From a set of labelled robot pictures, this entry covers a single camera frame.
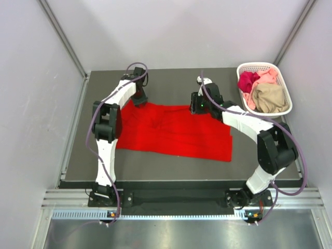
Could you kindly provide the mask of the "red t shirt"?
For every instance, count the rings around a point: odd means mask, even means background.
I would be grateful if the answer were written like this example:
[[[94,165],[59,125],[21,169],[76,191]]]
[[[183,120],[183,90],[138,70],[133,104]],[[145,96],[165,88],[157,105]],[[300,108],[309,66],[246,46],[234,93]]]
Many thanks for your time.
[[[232,160],[230,127],[210,114],[193,115],[187,105],[141,107],[129,101],[121,110],[122,133],[117,149],[172,156]]]

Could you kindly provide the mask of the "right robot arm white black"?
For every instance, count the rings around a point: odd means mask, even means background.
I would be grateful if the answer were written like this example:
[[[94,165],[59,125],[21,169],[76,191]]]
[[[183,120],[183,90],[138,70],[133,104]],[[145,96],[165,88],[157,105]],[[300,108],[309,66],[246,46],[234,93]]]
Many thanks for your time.
[[[299,156],[290,129],[284,122],[263,120],[244,111],[232,101],[224,101],[218,85],[209,78],[198,77],[199,91],[191,94],[190,112],[210,114],[212,118],[237,129],[257,145],[258,167],[238,191],[239,201],[230,204],[254,205],[272,181]]]

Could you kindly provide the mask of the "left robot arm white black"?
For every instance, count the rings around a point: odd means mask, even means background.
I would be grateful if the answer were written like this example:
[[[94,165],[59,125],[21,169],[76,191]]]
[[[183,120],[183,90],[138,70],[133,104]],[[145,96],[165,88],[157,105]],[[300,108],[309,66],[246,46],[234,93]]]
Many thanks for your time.
[[[147,69],[135,67],[125,73],[116,88],[101,101],[93,103],[91,132],[97,144],[98,172],[90,192],[96,206],[116,206],[119,203],[115,181],[115,150],[122,132],[121,109],[132,100],[135,105],[147,102],[143,87],[148,83]]]

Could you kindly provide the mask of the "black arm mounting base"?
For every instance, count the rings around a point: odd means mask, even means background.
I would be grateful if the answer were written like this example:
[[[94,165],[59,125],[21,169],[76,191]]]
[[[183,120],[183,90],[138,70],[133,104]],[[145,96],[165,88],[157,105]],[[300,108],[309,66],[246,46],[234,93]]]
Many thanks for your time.
[[[116,206],[96,206],[90,200],[92,181],[61,181],[61,189],[88,191],[88,207],[115,208],[122,216],[191,216],[232,214],[245,208],[257,209],[272,206],[272,196],[266,190],[255,202],[246,206],[230,204],[229,199],[239,201],[238,191],[244,181],[118,181],[116,190],[119,203]]]

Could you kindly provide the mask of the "magenta t shirt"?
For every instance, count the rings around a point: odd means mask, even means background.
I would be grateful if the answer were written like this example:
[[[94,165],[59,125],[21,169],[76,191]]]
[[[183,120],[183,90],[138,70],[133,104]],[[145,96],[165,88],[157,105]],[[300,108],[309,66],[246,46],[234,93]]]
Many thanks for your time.
[[[243,72],[238,81],[238,88],[243,93],[250,93],[255,81],[260,78],[257,72]]]

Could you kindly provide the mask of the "white plastic laundry basket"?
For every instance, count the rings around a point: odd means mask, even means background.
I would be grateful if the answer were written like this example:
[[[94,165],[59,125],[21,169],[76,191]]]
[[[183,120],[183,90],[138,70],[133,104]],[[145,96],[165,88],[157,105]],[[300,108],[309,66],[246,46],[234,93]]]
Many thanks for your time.
[[[273,68],[274,70],[277,71],[278,73],[278,76],[277,76],[277,79],[276,79],[276,82],[279,86],[282,86],[283,87],[283,91],[284,91],[284,96],[286,98],[286,101],[288,102],[289,104],[289,109],[284,111],[284,112],[281,112],[281,113],[272,113],[272,114],[267,114],[267,113],[261,113],[261,112],[258,112],[257,110],[251,110],[247,104],[246,104],[246,101],[244,99],[244,97],[242,96],[242,91],[239,89],[240,91],[240,95],[241,95],[241,101],[243,103],[243,108],[244,110],[248,111],[249,113],[252,113],[252,114],[255,114],[255,115],[258,115],[258,116],[265,116],[265,117],[269,117],[271,119],[274,119],[274,118],[278,118],[280,116],[283,116],[283,115],[286,115],[288,114],[292,108],[293,108],[293,104],[292,104],[292,101],[291,101],[291,98],[290,98],[290,95],[289,95],[289,92],[288,92],[288,89],[287,89],[287,86],[285,84],[285,81],[283,79],[283,76],[280,72],[280,70],[278,69],[277,66],[271,64],[271,63],[267,63],[267,62],[250,62],[250,63],[243,63],[241,65],[238,66],[237,68],[237,77],[238,77],[238,80],[240,78],[240,75],[245,72],[245,71],[248,71],[248,72],[256,72],[256,71],[265,71],[267,69],[270,69],[270,68]]]

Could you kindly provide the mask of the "beige t shirt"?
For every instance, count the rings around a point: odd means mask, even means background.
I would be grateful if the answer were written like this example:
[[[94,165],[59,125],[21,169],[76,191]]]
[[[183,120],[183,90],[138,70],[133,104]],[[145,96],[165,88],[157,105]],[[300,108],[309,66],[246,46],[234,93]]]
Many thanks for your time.
[[[258,84],[253,91],[252,99],[255,110],[261,113],[281,113],[289,109],[283,87],[273,84]]]

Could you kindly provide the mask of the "pink t shirt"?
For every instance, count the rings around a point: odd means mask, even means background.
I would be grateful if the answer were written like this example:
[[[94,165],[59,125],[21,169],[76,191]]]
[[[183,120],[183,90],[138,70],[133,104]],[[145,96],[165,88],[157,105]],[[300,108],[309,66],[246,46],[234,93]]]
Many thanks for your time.
[[[251,109],[251,110],[255,110],[256,108],[256,104],[254,102],[253,99],[253,93],[254,90],[256,89],[256,87],[259,84],[265,84],[265,85],[278,85],[276,82],[278,73],[276,70],[274,70],[273,68],[267,69],[265,71],[256,71],[258,73],[258,75],[260,76],[260,78],[254,82],[252,90],[250,93],[243,93],[242,92],[242,96],[244,97],[247,106]]]

